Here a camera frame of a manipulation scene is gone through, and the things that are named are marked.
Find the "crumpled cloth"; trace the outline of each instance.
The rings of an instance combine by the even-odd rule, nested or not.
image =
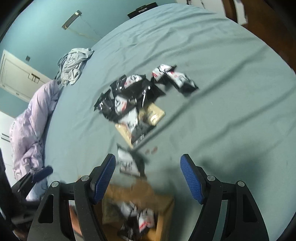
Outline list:
[[[41,86],[28,108],[12,123],[9,130],[12,145],[13,171],[15,179],[19,180],[28,172],[34,173],[44,167],[42,139],[47,118],[56,107],[59,98],[59,87],[55,80]],[[44,183],[36,184],[36,188],[45,187]]]
[[[74,48],[69,53],[65,54],[58,61],[59,73],[56,80],[61,82],[63,86],[75,84],[79,79],[86,61],[93,54],[90,48]]]

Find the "green bed sheet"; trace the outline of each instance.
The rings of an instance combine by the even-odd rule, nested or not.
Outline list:
[[[184,96],[161,86],[166,96],[156,105],[166,116],[137,147],[147,181],[156,192],[175,196],[169,240],[188,240],[202,208],[180,169],[184,153],[220,181],[243,180],[270,240],[276,240],[296,211],[296,77],[281,57],[233,21],[181,4],[140,14],[92,49],[49,121],[44,160],[54,172],[48,182],[75,182],[108,153],[117,157],[117,143],[128,147],[114,123],[93,108],[112,81],[123,74],[150,78],[160,64],[176,64],[199,90]],[[120,185],[134,181],[119,167],[111,179]],[[220,240],[225,212],[223,201],[214,240]]]

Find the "cabinet handle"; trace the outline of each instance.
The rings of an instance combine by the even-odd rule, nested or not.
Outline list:
[[[2,139],[2,140],[4,140],[4,141],[7,141],[7,142],[9,142],[9,143],[10,143],[10,141],[9,141],[9,140],[6,140],[6,139],[4,139],[4,138],[2,138],[2,137],[1,137],[1,139]]]

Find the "white door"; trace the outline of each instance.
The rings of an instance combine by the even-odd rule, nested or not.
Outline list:
[[[12,147],[9,141],[9,128],[13,121],[14,118],[0,111],[0,148],[5,165],[5,173],[11,186],[16,183],[12,169]]]
[[[27,102],[36,90],[50,81],[6,50],[3,50],[0,67],[0,87]]]

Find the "cardboard box flap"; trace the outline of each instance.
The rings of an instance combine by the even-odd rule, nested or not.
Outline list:
[[[173,202],[173,196],[157,195],[146,181],[137,180],[130,188],[109,184],[104,198],[113,201],[132,202],[138,208],[151,208],[155,213],[164,213]]]

